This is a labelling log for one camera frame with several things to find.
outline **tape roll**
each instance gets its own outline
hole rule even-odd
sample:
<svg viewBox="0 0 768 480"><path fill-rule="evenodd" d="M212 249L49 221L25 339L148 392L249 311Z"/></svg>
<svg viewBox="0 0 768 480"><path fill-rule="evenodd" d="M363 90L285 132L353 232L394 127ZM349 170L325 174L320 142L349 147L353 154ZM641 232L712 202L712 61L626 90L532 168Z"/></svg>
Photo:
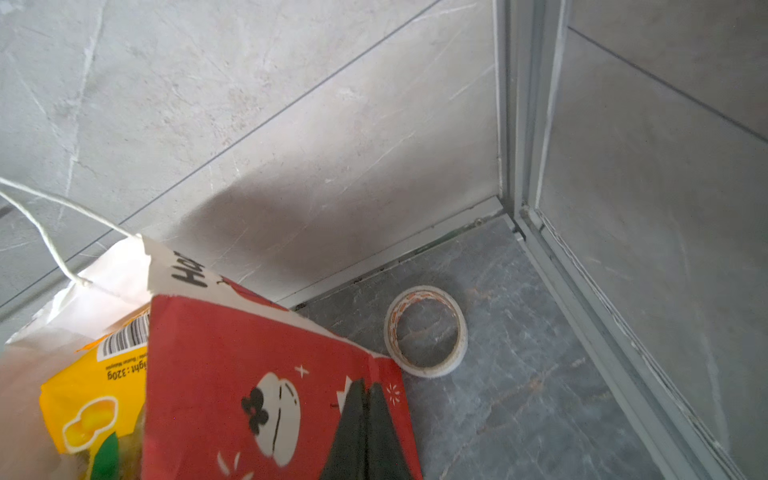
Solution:
<svg viewBox="0 0 768 480"><path fill-rule="evenodd" d="M435 366L421 367L410 363L400 351L400 346L397 342L397 325L400 322L402 313L405 312L409 306L421 302L422 300L436 300L447 306L451 310L451 313L458 324L458 336L456 338L456 344L453 346L453 350L445 360ZM400 293L397 298L392 301L392 304L389 305L389 310L387 310L386 318L384 319L384 343L387 352L389 352L389 355L395 360L395 363L400 365L401 369L411 375L433 379L435 377L448 375L455 370L459 363L464 359L468 345L467 322L464 320L464 314L462 314L456 301L446 292L429 285L414 286L413 288L409 288L405 292Z"/></svg>

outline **tiled floor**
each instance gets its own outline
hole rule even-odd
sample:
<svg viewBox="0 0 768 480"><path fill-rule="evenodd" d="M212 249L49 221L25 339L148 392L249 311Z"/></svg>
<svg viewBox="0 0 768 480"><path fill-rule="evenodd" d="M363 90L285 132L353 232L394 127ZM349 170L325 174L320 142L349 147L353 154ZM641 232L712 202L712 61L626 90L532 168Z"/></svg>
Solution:
<svg viewBox="0 0 768 480"><path fill-rule="evenodd" d="M661 478L503 218L300 313L385 353L387 307L422 284L450 293L469 331L452 374L404 375L425 478ZM406 333L416 351L451 337L425 326Z"/></svg>

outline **metal door frame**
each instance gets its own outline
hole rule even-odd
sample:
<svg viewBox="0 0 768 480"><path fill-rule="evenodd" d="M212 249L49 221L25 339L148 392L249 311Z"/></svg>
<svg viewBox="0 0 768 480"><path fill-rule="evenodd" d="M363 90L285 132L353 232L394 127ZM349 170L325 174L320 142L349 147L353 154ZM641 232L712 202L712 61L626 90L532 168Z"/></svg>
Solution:
<svg viewBox="0 0 768 480"><path fill-rule="evenodd" d="M746 480L538 209L570 0L494 0L499 171L515 236L665 478Z"/></svg>

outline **yellow snack package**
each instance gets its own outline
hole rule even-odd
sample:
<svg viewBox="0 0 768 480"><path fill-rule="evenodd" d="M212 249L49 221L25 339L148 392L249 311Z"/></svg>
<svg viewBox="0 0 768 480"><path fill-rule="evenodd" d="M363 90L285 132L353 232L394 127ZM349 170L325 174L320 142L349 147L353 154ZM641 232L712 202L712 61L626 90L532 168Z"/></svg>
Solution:
<svg viewBox="0 0 768 480"><path fill-rule="evenodd" d="M139 478L148 334L145 306L41 386L45 426L59 453L82 460L81 478Z"/></svg>

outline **bag handle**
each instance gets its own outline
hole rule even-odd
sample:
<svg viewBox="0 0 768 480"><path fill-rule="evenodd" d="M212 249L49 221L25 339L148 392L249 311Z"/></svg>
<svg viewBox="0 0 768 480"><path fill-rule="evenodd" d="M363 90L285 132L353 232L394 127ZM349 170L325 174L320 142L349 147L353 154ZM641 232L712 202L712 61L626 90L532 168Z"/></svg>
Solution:
<svg viewBox="0 0 768 480"><path fill-rule="evenodd" d="M35 195L36 197L45 198L46 200L50 200L52 202L55 202L57 204L63 205L65 207L71 208L72 210L75 210L86 217L92 218L93 220L96 220L99 223L102 223L106 225L107 227L110 227L112 230L115 230L119 233L122 233L126 237L133 237L133 238L139 238L138 235L134 233L130 233L127 230L124 230L122 227L119 227L117 224L112 223L107 218L95 213L93 210L83 207L82 205L69 200L65 197L60 197L56 194L51 194L49 192L38 190L32 187L28 187L27 185L20 184L19 182L9 180L8 178L0 177L0 184L7 185L11 188L15 188L17 190L21 190L24 192L27 192L28 194ZM43 242L45 242L45 246L48 248L48 252L50 252L51 257L53 257L53 260L56 262L58 267L61 269L61 271L66 275L70 280L75 282L76 284L80 286L91 286L93 282L88 280L87 278L83 278L82 276L77 275L72 270L69 269L67 266L67 263L64 261L63 258L61 258L61 254L56 249L56 246L53 243L53 239L51 238L51 235L48 233L48 231L43 227L42 223L35 217L35 215L32 214L27 208L21 204L18 200L8 195L3 190L0 190L0 197L5 198L8 203L13 205L14 207L18 208L22 214L27 217L27 220L32 222L33 225L35 225L35 228L38 229L38 232L40 232L40 236L43 239Z"/></svg>

